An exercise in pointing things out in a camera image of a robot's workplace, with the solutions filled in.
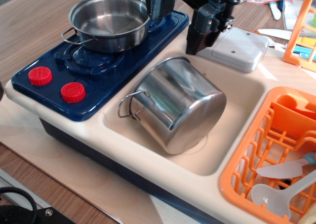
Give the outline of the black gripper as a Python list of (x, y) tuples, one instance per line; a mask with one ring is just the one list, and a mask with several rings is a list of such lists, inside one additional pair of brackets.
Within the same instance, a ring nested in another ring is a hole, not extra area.
[[(222, 27), (223, 20), (230, 21), (233, 7), (246, 0), (182, 0), (194, 9), (192, 22), (187, 34), (186, 53), (196, 55), (199, 51), (211, 47)], [(175, 0), (146, 0), (147, 12), (152, 22), (170, 14)]]

